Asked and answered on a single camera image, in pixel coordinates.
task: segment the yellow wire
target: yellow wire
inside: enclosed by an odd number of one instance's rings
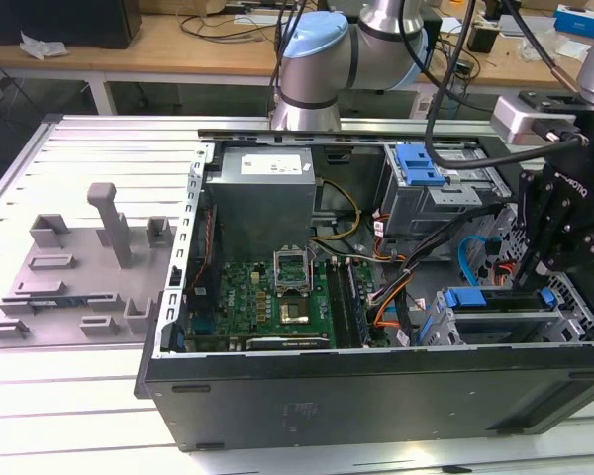
[[[344,190],[341,186],[339,186],[337,183],[335,183],[332,180],[328,180],[328,179],[325,179],[324,183],[328,183],[328,184],[332,185],[333,187],[335,187],[337,189],[337,191],[339,191],[342,195],[344,195],[347,198],[348,201],[351,202],[352,206],[354,207],[354,214],[355,214],[354,223],[352,223],[352,227],[349,230],[344,231],[343,233],[339,233],[337,235],[330,235],[330,236],[312,237],[312,240],[343,239],[346,236],[352,235],[358,229],[358,225],[360,223],[360,209],[358,208],[358,205],[356,204],[354,199],[349,195],[349,193],[346,190]]]

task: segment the computer tower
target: computer tower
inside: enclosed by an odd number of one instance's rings
[[[16,45],[21,33],[67,46],[127,48],[139,31],[138,0],[0,0],[0,45]]]

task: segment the white paper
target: white paper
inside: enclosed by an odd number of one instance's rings
[[[409,340],[409,337],[405,335],[405,333],[398,329],[398,332],[396,332],[396,339],[398,340],[398,342],[401,344],[401,346],[409,346],[409,343],[411,342]]]
[[[65,44],[62,42],[45,43],[27,37],[22,32],[20,32],[20,35],[22,36],[20,49],[40,61],[44,60],[45,56],[65,56],[68,54]]]
[[[583,43],[575,42],[573,40],[568,39],[567,42],[564,42],[560,47],[556,49],[556,52],[563,56],[572,57],[583,62],[587,57],[587,53],[589,52],[589,50],[590,45],[585,45]]]
[[[301,175],[299,155],[244,155],[242,175]]]
[[[382,238],[384,236],[384,226],[382,221],[374,222],[374,234],[377,235],[379,238]]]
[[[462,23],[456,17],[443,17],[440,33],[458,34],[462,31]]]

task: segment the blue box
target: blue box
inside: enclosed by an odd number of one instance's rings
[[[576,10],[578,9],[559,5],[556,12],[554,12],[554,16],[556,17],[554,28],[558,32],[594,38],[594,12],[591,10]]]

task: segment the gray 3d-printed part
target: gray 3d-printed part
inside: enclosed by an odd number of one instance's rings
[[[71,254],[33,256],[28,265],[31,270],[70,269],[75,266],[75,258]]]
[[[70,233],[61,215],[38,215],[29,230],[40,249],[61,248],[58,235]]]
[[[119,294],[114,294],[109,299],[88,299],[88,306],[93,312],[114,312],[123,310],[125,303]]]
[[[112,315],[83,317],[79,327],[86,336],[105,336],[117,334],[119,331],[119,326],[112,318]]]
[[[132,265],[132,252],[128,240],[128,224],[119,219],[114,202],[116,194],[117,189],[113,183],[93,183],[88,189],[88,203],[99,211],[119,267],[129,269]]]
[[[24,339],[1,338],[0,348],[142,343],[145,334],[140,332],[141,324],[135,327],[134,322],[124,318],[126,303],[132,299],[135,307],[143,310],[149,307],[148,299],[157,301],[167,276],[171,246],[162,243],[149,247],[146,226],[129,228],[128,236],[131,269],[119,268],[111,255],[112,249],[100,244],[93,228],[70,229],[69,233],[61,234],[61,255],[71,255],[73,267],[40,270],[34,265],[32,268],[29,265],[32,261],[43,261],[46,257],[52,261],[58,256],[56,248],[39,248],[34,244],[0,303],[0,324],[13,325],[20,320],[29,331]],[[61,295],[15,292],[22,282],[51,281],[63,282],[66,291]],[[118,331],[86,335],[80,328],[84,316],[112,316]]]
[[[148,218],[146,235],[148,236],[149,247],[157,247],[158,245],[172,247],[174,244],[174,235],[171,232],[169,219],[165,216]]]
[[[14,292],[18,295],[61,295],[65,292],[66,286],[60,280],[20,282]]]
[[[24,339],[29,328],[20,320],[13,322],[0,322],[0,339]]]
[[[146,310],[140,312],[137,310],[134,300],[128,299],[126,304],[126,310],[123,313],[123,318],[126,319],[130,326],[130,332],[134,334],[145,333],[148,331],[149,316],[152,312],[152,306],[154,302],[152,299],[148,299],[146,303]]]
[[[32,315],[35,313],[35,309],[28,302],[2,302],[0,304],[0,310],[5,315]]]
[[[124,234],[124,237],[130,238],[130,229],[128,228],[128,221],[126,220],[126,215],[124,215],[123,213],[119,213],[119,221],[121,222],[121,229],[124,232],[127,231],[127,233]],[[99,242],[101,242],[101,245],[103,245],[104,247],[111,246],[110,239],[108,238],[108,233],[105,229],[95,230],[95,232],[97,233],[97,237],[99,238]]]

